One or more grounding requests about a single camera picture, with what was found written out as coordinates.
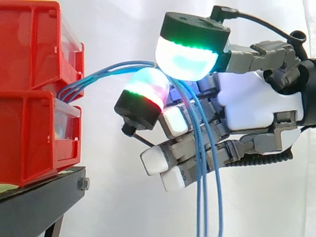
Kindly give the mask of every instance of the red storage drawer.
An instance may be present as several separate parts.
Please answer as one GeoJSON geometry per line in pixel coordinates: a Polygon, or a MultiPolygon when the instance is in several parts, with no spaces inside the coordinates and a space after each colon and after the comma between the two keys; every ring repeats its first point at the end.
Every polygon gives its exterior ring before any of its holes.
{"type": "Polygon", "coordinates": [[[0,91],[0,183],[24,186],[80,161],[81,110],[48,91],[0,91]]]}
{"type": "Polygon", "coordinates": [[[83,77],[84,46],[57,2],[0,0],[0,32],[0,90],[56,95],[83,77]]]}

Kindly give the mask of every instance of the coiled cable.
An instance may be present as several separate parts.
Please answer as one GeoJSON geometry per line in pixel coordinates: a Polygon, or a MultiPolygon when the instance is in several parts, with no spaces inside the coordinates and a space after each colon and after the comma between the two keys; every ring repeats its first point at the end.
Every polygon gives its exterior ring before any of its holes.
{"type": "Polygon", "coordinates": [[[272,164],[293,159],[291,147],[284,152],[273,155],[245,154],[243,158],[226,164],[226,167],[272,164]]]}

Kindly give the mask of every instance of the metal bolt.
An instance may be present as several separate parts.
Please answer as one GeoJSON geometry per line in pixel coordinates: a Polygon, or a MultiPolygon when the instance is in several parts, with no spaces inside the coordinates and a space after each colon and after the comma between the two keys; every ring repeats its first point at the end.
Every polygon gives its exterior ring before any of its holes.
{"type": "Polygon", "coordinates": [[[78,189],[81,191],[87,191],[90,187],[90,179],[89,178],[80,178],[78,180],[78,189]]]}

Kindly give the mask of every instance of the white backdrop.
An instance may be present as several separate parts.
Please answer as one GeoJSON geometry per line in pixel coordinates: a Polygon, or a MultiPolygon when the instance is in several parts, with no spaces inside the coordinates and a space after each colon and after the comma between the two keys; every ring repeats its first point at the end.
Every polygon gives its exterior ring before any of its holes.
{"type": "MultiPolygon", "coordinates": [[[[127,60],[154,61],[166,11],[208,16],[214,4],[254,14],[287,32],[307,32],[301,0],[60,0],[63,14],[85,44],[86,74],[127,60]]],[[[230,41],[250,45],[279,37],[242,19],[227,21],[230,41]]],[[[90,86],[76,102],[83,109],[82,165],[90,190],[65,216],[61,237],[193,237],[196,185],[165,193],[148,177],[141,143],[124,136],[113,107],[130,76],[90,86]]],[[[143,133],[154,143],[161,130],[143,133]]],[[[259,167],[221,170],[225,237],[301,237],[305,232],[309,131],[294,146],[295,159],[259,167]]],[[[208,175],[210,236],[216,236],[215,179],[208,175]]]]}

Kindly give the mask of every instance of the black shelf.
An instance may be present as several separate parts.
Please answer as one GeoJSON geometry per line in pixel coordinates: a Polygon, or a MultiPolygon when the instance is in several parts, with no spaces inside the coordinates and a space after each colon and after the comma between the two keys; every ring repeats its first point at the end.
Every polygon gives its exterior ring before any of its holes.
{"type": "Polygon", "coordinates": [[[85,167],[71,167],[49,180],[0,194],[0,235],[58,236],[61,220],[84,196],[85,167]]]}

